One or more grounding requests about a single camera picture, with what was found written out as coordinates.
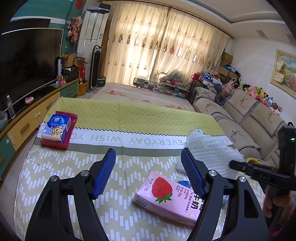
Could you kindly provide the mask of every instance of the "human hand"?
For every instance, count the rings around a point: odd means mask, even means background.
[[[277,226],[283,225],[288,221],[288,219],[290,218],[293,212],[292,192],[290,192],[289,195],[277,196],[271,200],[269,198],[269,191],[270,191],[270,187],[267,187],[265,191],[266,194],[265,194],[265,200],[263,204],[263,213],[266,217],[271,218],[271,209],[273,204],[278,207],[283,207],[284,210],[281,214],[281,217],[278,223],[276,224]]]

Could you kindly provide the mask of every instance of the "landscape painting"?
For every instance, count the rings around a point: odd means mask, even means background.
[[[283,60],[285,63],[280,71],[280,73],[285,75],[282,83],[275,80],[271,80],[271,83],[281,88],[283,91],[287,92],[289,95],[296,99],[296,56],[290,53],[286,53],[281,50],[276,50],[276,58],[274,64],[274,71],[277,60]]]

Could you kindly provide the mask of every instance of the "blue tissue package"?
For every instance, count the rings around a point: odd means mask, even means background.
[[[64,143],[70,125],[71,118],[69,116],[54,114],[43,129],[41,137],[45,141]]]

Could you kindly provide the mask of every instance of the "bed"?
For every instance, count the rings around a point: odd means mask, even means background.
[[[109,240],[186,240],[190,227],[161,218],[132,203],[131,199],[150,170],[174,181],[188,180],[175,170],[175,164],[180,160],[190,130],[202,129],[206,134],[224,136],[210,115],[192,109],[186,100],[163,98],[158,93],[113,83],[107,84],[92,99],[57,99],[45,116],[19,175],[13,209],[19,238],[25,239],[34,206],[52,175],[74,177],[101,160],[112,147],[116,151],[116,164],[104,193],[94,201]],[[55,111],[78,115],[67,151],[40,145],[40,130]],[[264,193],[260,185],[250,178],[248,181],[262,205]],[[83,239],[73,196],[68,200],[75,236]],[[221,209],[213,239],[221,235],[225,211]]]

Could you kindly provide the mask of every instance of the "cartoon dog illustration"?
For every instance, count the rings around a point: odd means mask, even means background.
[[[58,126],[52,129],[52,136],[54,137],[61,137],[64,130],[62,129],[63,126]]]

